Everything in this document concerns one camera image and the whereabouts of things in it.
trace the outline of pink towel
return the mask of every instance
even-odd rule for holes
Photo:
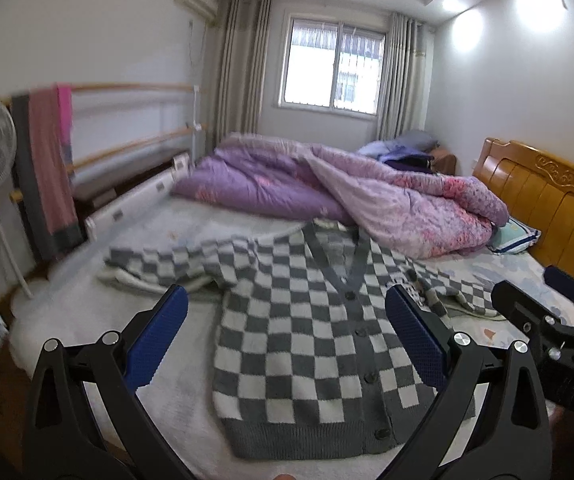
[[[65,112],[61,113],[60,92],[57,86],[34,90],[29,94],[29,139],[32,160],[43,214],[50,234],[77,223],[70,180],[61,154],[64,129],[69,137],[67,124],[71,124],[71,105]]]
[[[58,83],[56,85],[58,94],[58,107],[61,115],[61,144],[70,145],[72,143],[70,134],[72,132],[72,86]]]

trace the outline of bed sheet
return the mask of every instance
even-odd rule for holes
[[[121,330],[134,314],[155,304],[155,296],[117,290],[99,282],[96,275],[104,268],[104,257],[110,245],[129,242],[131,246],[142,244],[143,247],[169,249],[174,245],[234,234],[279,234],[296,225],[299,224],[171,198],[122,231],[109,233],[81,248],[52,273],[49,287],[23,310],[11,329],[14,360],[31,376],[46,339],[57,337],[66,346],[93,342],[107,330]],[[499,264],[498,258],[506,261]],[[465,279],[486,277],[499,281],[509,278],[519,285],[527,283],[530,294],[537,293],[539,301],[551,305],[554,312],[558,308],[563,317],[574,324],[570,304],[561,304],[557,294],[545,290],[546,287],[538,282],[542,268],[530,256],[496,256],[483,252],[468,257],[445,256],[427,263]],[[187,466],[199,478],[213,480],[267,480],[285,472],[299,479],[377,478],[400,448],[381,455],[326,461],[250,462],[232,455],[211,403],[211,363],[220,304],[218,295],[190,295],[187,319],[151,384],[137,392],[160,433]],[[507,346],[520,335],[514,336],[512,330],[515,329],[508,322],[468,317],[453,320],[458,329],[466,330],[482,344]],[[486,328],[492,330],[494,336],[488,337]],[[104,437],[121,446],[98,390],[93,385],[88,385],[87,390]],[[480,411],[483,396],[484,386],[479,386],[476,413]],[[445,462],[461,454],[473,425],[474,419],[462,424]]]
[[[482,282],[489,286],[509,280],[560,317],[563,324],[574,326],[574,304],[545,285],[542,277],[544,267],[527,252],[494,254],[484,248],[466,256],[446,254],[425,260],[424,263],[461,280]],[[507,348],[517,339],[529,340],[506,320],[477,319],[454,311],[449,311],[449,315],[455,330],[468,333],[480,345]]]

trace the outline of white wall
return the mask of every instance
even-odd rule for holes
[[[273,0],[272,3],[259,132],[267,136],[320,142],[344,150],[356,150],[375,138],[376,118],[294,110],[277,105],[287,36],[286,18],[290,14],[311,16],[313,19],[323,16],[381,32],[387,32],[389,28],[389,14],[349,3],[339,4],[324,0]]]
[[[193,19],[192,59],[189,21]],[[143,81],[201,84],[203,22],[173,0],[0,0],[0,95],[61,82]],[[92,96],[74,101],[74,158],[191,119],[172,96]],[[32,266],[16,209],[0,191],[5,229],[23,270]],[[13,282],[0,247],[0,290]]]
[[[516,139],[574,162],[574,0],[560,26],[535,32],[516,0],[488,0],[480,43],[452,44],[453,20],[436,33],[427,127],[470,174],[485,137]]]

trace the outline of window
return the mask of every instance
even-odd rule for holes
[[[293,20],[283,104],[375,114],[385,36],[345,23]]]

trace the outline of curtain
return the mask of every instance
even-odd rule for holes
[[[272,0],[226,0],[221,6],[210,148],[230,132],[257,133],[271,4]]]
[[[378,140],[394,139],[418,128],[423,108],[427,28],[394,12],[387,38],[383,95],[378,116]]]

